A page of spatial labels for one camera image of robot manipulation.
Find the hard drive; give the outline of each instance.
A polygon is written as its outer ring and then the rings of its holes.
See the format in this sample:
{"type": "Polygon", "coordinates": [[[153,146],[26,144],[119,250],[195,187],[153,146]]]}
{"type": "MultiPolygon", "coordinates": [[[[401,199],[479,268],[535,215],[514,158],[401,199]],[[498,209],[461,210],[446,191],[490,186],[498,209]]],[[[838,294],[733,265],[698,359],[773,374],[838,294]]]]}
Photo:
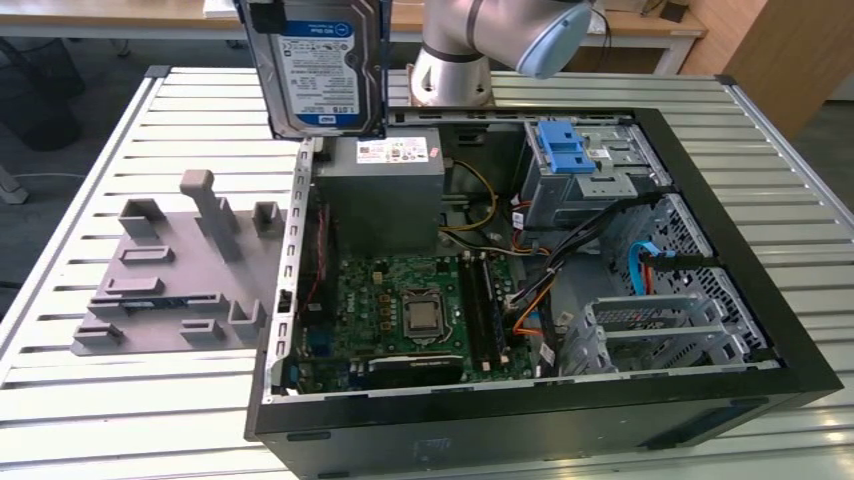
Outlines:
{"type": "Polygon", "coordinates": [[[274,137],[382,137],[391,0],[235,3],[274,137]]]}

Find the hard drive label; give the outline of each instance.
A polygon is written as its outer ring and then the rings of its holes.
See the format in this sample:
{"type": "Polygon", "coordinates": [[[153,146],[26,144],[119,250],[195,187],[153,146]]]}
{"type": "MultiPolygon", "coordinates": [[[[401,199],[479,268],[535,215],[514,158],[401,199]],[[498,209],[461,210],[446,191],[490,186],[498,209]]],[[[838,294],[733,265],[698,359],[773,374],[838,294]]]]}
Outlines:
{"type": "Polygon", "coordinates": [[[279,38],[290,107],[311,125],[358,121],[359,83],[347,64],[354,49],[347,22],[290,21],[279,38]]]}

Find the open computer tower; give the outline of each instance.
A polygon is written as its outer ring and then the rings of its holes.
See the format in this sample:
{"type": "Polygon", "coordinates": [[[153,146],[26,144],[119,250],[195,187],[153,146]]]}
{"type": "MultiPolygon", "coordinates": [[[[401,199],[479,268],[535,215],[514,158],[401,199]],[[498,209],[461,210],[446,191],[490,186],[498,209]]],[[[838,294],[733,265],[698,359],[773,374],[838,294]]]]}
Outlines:
{"type": "Polygon", "coordinates": [[[840,381],[661,113],[306,140],[247,438],[301,478],[696,445],[840,381]]]}

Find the desk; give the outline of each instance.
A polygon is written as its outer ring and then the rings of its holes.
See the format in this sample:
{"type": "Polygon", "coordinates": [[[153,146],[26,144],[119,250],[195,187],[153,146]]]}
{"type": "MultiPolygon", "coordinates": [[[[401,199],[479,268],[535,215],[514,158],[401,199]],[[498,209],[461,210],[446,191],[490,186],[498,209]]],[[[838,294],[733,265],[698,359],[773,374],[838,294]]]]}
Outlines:
{"type": "MultiPolygon", "coordinates": [[[[406,102],[406,76],[390,75],[406,102]]],[[[499,105],[658,108],[846,390],[690,449],[431,472],[511,480],[850,479],[854,461],[854,219],[742,96],[712,77],[497,73],[499,105]]],[[[290,204],[297,146],[273,141],[254,69],[147,78],[0,323],[3,479],[295,480],[243,439],[255,350],[76,357],[68,351],[123,233],[128,198],[194,208],[189,168],[235,210],[290,204]]]]}
{"type": "MultiPolygon", "coordinates": [[[[205,18],[205,0],[0,0],[0,35],[111,39],[246,38],[237,18],[205,18]]],[[[628,12],[608,12],[616,48],[664,49],[657,74],[680,71],[706,28],[689,13],[682,23],[628,12]]],[[[421,42],[422,7],[397,4],[393,41],[421,42]]],[[[584,45],[601,47],[602,35],[584,45]]]]}

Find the ram slot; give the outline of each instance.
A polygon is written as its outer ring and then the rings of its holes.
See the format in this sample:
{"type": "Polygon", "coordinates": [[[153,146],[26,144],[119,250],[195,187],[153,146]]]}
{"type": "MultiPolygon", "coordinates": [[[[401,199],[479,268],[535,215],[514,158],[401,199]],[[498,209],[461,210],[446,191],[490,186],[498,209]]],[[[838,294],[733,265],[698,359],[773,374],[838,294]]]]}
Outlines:
{"type": "Polygon", "coordinates": [[[495,347],[498,348],[498,354],[501,363],[507,363],[507,356],[503,355],[507,350],[507,340],[505,339],[505,319],[502,315],[502,305],[498,301],[498,294],[495,293],[493,273],[490,272],[490,262],[481,262],[481,269],[483,271],[483,282],[486,284],[487,301],[489,301],[489,315],[493,320],[493,332],[495,335],[495,347]]]}
{"type": "Polygon", "coordinates": [[[481,258],[462,256],[458,266],[471,363],[479,370],[490,371],[501,365],[502,352],[495,340],[495,321],[490,308],[491,286],[486,283],[483,263],[481,258]]]}

